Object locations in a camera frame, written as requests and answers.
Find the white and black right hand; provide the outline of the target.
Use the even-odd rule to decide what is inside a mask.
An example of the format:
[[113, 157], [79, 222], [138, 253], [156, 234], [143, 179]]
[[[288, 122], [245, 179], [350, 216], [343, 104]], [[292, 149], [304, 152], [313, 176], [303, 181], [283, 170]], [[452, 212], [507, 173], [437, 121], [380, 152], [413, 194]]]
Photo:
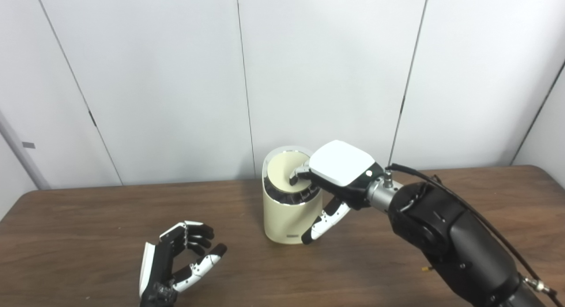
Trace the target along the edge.
[[302, 234], [302, 243], [317, 240], [351, 209], [370, 207], [369, 189], [383, 176], [383, 167], [371, 155], [347, 142], [333, 140], [316, 150], [289, 174], [288, 182], [294, 186], [309, 180], [333, 198]]

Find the white and black left hand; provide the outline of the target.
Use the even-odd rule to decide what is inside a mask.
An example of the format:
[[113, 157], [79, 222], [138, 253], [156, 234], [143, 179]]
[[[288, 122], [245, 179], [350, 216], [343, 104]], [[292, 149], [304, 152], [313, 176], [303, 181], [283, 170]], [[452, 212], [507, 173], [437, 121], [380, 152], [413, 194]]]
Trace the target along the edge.
[[[228, 247], [212, 247], [214, 229], [205, 223], [181, 221], [159, 235], [157, 244], [145, 243], [139, 277], [140, 307], [173, 307], [178, 295], [199, 282], [226, 254]], [[174, 259], [193, 251], [196, 261], [173, 271]]]

